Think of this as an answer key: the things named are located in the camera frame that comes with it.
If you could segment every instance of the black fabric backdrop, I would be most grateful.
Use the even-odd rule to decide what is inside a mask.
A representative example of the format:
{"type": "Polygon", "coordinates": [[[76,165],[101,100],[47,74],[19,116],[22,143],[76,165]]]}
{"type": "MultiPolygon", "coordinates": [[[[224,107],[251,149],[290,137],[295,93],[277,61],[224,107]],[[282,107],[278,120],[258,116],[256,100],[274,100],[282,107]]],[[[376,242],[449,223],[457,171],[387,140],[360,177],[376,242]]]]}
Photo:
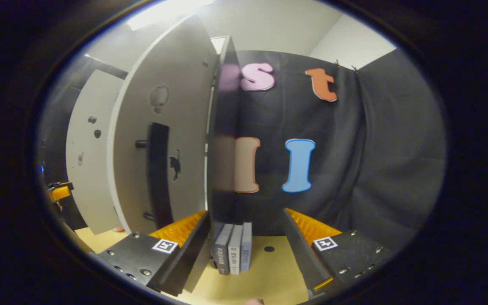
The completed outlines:
{"type": "Polygon", "coordinates": [[[355,73],[295,54],[240,51],[240,66],[266,62],[275,85],[241,91],[238,137],[260,139],[255,156],[257,193],[237,195],[237,222],[252,221],[254,235],[283,235],[284,207],[339,230],[363,230],[396,250],[426,219],[445,168],[444,125],[434,96],[400,50],[355,73]],[[335,79],[338,100],[312,90],[307,69],[335,79]],[[311,139],[307,191],[286,193],[288,139],[311,139]]]}

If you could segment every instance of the book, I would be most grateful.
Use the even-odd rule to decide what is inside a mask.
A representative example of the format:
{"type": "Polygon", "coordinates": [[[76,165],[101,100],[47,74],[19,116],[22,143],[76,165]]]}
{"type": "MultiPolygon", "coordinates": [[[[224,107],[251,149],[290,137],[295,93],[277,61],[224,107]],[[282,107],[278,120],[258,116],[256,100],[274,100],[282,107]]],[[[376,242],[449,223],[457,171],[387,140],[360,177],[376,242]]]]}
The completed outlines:
{"type": "Polygon", "coordinates": [[[223,229],[221,229],[221,232],[214,243],[214,254],[217,270],[219,274],[222,275],[229,274],[229,253],[227,251],[227,244],[229,243],[233,226],[234,225],[231,224],[224,224],[223,229]]]}
{"type": "Polygon", "coordinates": [[[240,273],[240,242],[242,242],[242,226],[235,225],[228,245],[231,274],[240,273]]]}
{"type": "Polygon", "coordinates": [[[240,270],[250,269],[250,260],[252,254],[252,223],[244,222],[242,226],[242,242],[240,245],[240,270]]]}

